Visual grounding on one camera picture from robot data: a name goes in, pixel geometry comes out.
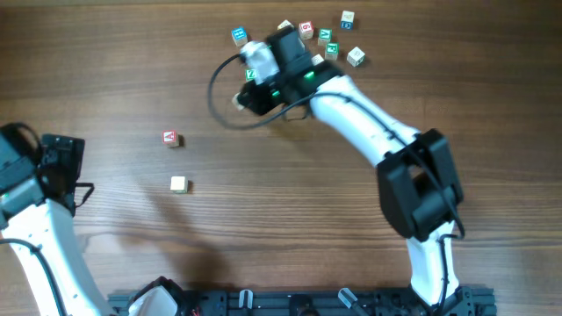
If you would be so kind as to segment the red letter A block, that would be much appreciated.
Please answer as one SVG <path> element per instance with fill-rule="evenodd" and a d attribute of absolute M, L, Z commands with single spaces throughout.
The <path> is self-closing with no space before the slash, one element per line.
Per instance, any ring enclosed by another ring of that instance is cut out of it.
<path fill-rule="evenodd" d="M 162 143 L 166 147 L 179 147 L 180 140 L 175 130 L 167 130 L 162 132 Z"/>

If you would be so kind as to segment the plain yellow picture block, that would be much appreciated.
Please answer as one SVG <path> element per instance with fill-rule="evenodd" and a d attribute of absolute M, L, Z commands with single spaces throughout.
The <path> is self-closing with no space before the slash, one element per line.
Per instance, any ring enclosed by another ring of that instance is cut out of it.
<path fill-rule="evenodd" d="M 170 190 L 177 194 L 187 193 L 189 190 L 189 181 L 185 176 L 172 176 L 170 178 Z"/>

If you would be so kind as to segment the wooden block red picture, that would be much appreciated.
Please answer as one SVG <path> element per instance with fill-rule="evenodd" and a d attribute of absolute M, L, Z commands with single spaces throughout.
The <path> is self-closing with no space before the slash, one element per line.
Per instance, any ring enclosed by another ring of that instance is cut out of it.
<path fill-rule="evenodd" d="M 236 93 L 232 98 L 232 104 L 236 107 L 238 111 L 242 111 L 245 109 L 245 106 L 239 102 L 239 93 Z"/>

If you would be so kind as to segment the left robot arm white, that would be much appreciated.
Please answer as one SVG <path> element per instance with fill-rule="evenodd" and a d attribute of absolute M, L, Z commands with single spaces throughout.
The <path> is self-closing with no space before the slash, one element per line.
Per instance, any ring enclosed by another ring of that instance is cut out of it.
<path fill-rule="evenodd" d="M 1 242 L 25 272 L 43 315 L 113 315 L 78 247 L 75 191 L 85 141 L 38 136 L 24 123 L 1 128 Z"/>

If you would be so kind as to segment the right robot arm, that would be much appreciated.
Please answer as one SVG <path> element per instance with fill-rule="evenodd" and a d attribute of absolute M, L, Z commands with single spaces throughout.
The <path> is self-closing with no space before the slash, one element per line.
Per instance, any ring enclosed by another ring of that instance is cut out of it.
<path fill-rule="evenodd" d="M 256 73 L 238 95 L 240 104 L 257 115 L 304 104 L 375 167 L 381 211 L 407 241 L 410 286 L 426 306 L 443 308 L 459 285 L 451 242 L 464 236 L 453 232 L 463 227 L 457 206 L 464 194 L 447 139 L 387 114 L 334 63 L 313 62 L 292 27 L 246 43 L 240 57 Z"/>

